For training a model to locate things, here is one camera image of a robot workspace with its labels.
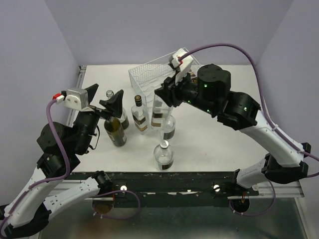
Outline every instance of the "gray floor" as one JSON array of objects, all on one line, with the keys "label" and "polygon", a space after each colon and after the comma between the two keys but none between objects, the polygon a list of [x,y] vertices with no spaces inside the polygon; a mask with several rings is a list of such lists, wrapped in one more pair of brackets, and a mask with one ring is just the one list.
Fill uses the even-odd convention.
[{"label": "gray floor", "polygon": [[[270,199],[255,199],[250,213],[268,207]],[[113,209],[128,215],[134,209]],[[294,199],[278,199],[266,215],[241,217],[229,208],[144,208],[128,221],[93,216],[90,201],[83,201],[56,216],[41,239],[303,239],[304,228]]]}]

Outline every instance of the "bottle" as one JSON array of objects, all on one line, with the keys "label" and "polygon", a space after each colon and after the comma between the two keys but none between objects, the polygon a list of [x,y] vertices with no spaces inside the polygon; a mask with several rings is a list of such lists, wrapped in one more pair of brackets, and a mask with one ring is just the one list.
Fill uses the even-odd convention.
[{"label": "bottle", "polygon": [[118,118],[108,117],[104,121],[104,128],[115,146],[120,147],[126,143],[126,136]]},{"label": "bottle", "polygon": [[131,108],[135,126],[139,129],[141,134],[145,134],[149,131],[149,113],[142,105],[142,97],[137,95],[134,98],[135,105]]},{"label": "bottle", "polygon": [[174,150],[167,140],[163,140],[154,149],[154,163],[156,169],[168,170],[173,165]]},{"label": "bottle", "polygon": [[[110,99],[113,95],[114,95],[114,92],[111,90],[108,90],[106,92],[106,97],[108,99]],[[126,130],[129,127],[130,122],[129,122],[128,115],[126,114],[126,111],[124,108],[122,109],[122,116],[119,118],[119,120],[121,122],[123,129]]]},{"label": "bottle", "polygon": [[175,125],[176,125],[175,118],[172,115],[170,115],[168,118],[168,121],[164,125],[164,129],[162,133],[160,134],[162,137],[161,138],[162,140],[164,139],[169,141],[171,138],[173,138],[175,134]]},{"label": "bottle", "polygon": [[154,95],[151,128],[163,130],[172,110],[173,107],[169,107],[159,96]]}]

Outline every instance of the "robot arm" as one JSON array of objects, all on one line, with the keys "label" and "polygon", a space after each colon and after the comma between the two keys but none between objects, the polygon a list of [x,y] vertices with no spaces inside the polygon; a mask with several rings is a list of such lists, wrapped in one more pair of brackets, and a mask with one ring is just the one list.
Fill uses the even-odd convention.
[{"label": "robot arm", "polygon": [[[83,155],[89,152],[88,148],[99,119],[122,115],[123,90],[107,101],[100,101],[105,107],[100,109],[89,105],[97,89],[98,85],[94,84],[86,89],[73,88],[55,96],[57,103],[64,99],[64,106],[80,111],[73,127],[53,123],[66,151],[70,172],[80,163],[76,154]],[[105,178],[104,172],[97,172],[80,185],[61,194],[47,197],[52,189],[63,181],[66,164],[49,124],[41,131],[37,143],[44,153],[38,160],[31,179],[11,204],[0,206],[0,220],[3,220],[0,228],[5,221],[8,222],[4,230],[7,238],[27,237],[39,232],[46,227],[49,220],[66,207],[82,199],[96,196],[110,185],[110,180]]]},{"label": "robot arm", "polygon": [[184,62],[181,64],[179,57],[173,55],[172,59],[175,60],[170,62],[176,74],[166,78],[161,88],[155,90],[155,94],[169,107],[177,107],[185,102],[207,112],[212,118],[217,117],[218,122],[248,135],[269,152],[259,163],[235,171],[235,185],[247,189],[267,180],[287,184],[307,176],[308,165],[303,162],[302,152],[310,152],[311,146],[308,143],[301,144],[292,140],[277,127],[300,151],[283,141],[270,127],[260,105],[252,97],[230,90],[231,75],[219,66],[202,66],[197,72],[197,84],[191,81],[188,72],[183,73],[183,78],[176,84],[175,78],[180,76],[180,69],[190,67],[182,67]]}]

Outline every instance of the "black bottle cap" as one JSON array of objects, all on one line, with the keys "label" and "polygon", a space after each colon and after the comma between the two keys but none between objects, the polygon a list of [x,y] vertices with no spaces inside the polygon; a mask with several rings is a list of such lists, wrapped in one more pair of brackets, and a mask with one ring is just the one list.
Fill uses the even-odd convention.
[{"label": "black bottle cap", "polygon": [[142,97],[141,96],[139,96],[139,95],[135,96],[134,100],[135,100],[135,105],[137,107],[142,106]]}]

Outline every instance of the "dish rack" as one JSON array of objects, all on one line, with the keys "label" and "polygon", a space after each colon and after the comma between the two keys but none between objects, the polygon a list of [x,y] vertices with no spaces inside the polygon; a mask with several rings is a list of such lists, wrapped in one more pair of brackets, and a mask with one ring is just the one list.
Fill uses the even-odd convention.
[{"label": "dish rack", "polygon": [[[142,97],[143,105],[147,106],[149,110],[153,107],[154,90],[159,88],[167,77],[174,75],[174,70],[168,65],[168,59],[174,53],[172,52],[129,70],[131,86],[135,93]],[[193,59],[194,61],[190,68],[191,76],[196,77],[201,65],[194,57]]]}]

